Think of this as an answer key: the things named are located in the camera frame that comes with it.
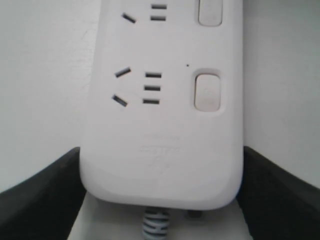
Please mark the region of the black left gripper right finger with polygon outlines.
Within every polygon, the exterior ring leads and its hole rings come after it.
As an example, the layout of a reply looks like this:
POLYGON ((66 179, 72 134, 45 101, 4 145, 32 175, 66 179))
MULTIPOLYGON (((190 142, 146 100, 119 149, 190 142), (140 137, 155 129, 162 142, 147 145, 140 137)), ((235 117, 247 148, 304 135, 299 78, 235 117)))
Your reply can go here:
POLYGON ((320 190, 244 147, 236 196, 254 240, 318 240, 320 190))

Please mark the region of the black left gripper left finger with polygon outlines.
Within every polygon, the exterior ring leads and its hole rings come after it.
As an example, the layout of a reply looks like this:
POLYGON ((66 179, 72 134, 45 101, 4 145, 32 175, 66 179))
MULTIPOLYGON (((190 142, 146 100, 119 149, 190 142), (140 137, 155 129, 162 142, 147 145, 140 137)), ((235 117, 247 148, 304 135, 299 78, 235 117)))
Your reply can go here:
POLYGON ((83 204, 80 148, 0 194, 2 240, 66 240, 83 204))

